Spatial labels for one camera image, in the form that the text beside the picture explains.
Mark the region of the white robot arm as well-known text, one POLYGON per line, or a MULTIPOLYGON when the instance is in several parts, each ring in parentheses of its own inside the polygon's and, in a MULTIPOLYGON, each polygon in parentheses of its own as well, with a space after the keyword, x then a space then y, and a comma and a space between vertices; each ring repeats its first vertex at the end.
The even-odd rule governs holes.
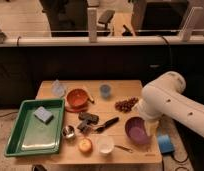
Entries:
POLYGON ((204 105, 185 97, 185 88, 184 77, 168 71, 142 88, 134 109, 146 122, 154 123, 167 115, 204 138, 204 105))

